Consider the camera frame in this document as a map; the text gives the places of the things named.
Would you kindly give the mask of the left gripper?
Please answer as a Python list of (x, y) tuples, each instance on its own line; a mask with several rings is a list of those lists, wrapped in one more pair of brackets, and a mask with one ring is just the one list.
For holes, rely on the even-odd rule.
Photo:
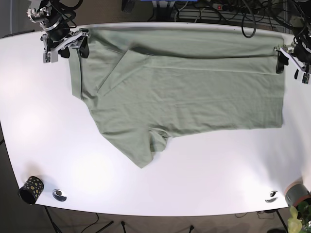
[(302, 83), (309, 84), (311, 80), (311, 50), (303, 42), (292, 42), (290, 45), (276, 46), (277, 64), (276, 73), (282, 74), (284, 66), (291, 62), (296, 67), (294, 79), (302, 74)]

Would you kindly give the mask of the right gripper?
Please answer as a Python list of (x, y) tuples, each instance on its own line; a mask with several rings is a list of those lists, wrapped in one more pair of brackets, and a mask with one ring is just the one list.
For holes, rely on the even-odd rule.
[(70, 58), (70, 50), (76, 50), (80, 57), (88, 58), (88, 29), (79, 29), (75, 32), (69, 30), (59, 41), (53, 40), (49, 34), (43, 34), (41, 41), (44, 43), (43, 63), (55, 63), (58, 57)]

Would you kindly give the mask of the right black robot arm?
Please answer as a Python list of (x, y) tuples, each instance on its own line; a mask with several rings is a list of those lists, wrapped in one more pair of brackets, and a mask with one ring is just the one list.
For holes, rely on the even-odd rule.
[(88, 29), (72, 29), (77, 27), (74, 19), (83, 1), (74, 6), (67, 6), (59, 0), (32, 0), (26, 14), (33, 23), (43, 29), (40, 40), (44, 44), (43, 62), (54, 63), (58, 56), (70, 58), (70, 48), (76, 49), (82, 58), (89, 56)]

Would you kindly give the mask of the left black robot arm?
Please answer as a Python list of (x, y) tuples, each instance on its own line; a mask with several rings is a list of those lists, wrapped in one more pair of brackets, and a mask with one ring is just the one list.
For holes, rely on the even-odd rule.
[(294, 78), (302, 75), (301, 82), (311, 83), (311, 2), (309, 0), (291, 0), (293, 16), (296, 21), (287, 23), (273, 12), (271, 0), (263, 7), (268, 16), (272, 17), (280, 26), (293, 32), (294, 38), (289, 45), (279, 45), (274, 48), (277, 52), (276, 73), (281, 74), (284, 67), (292, 63), (296, 67)]

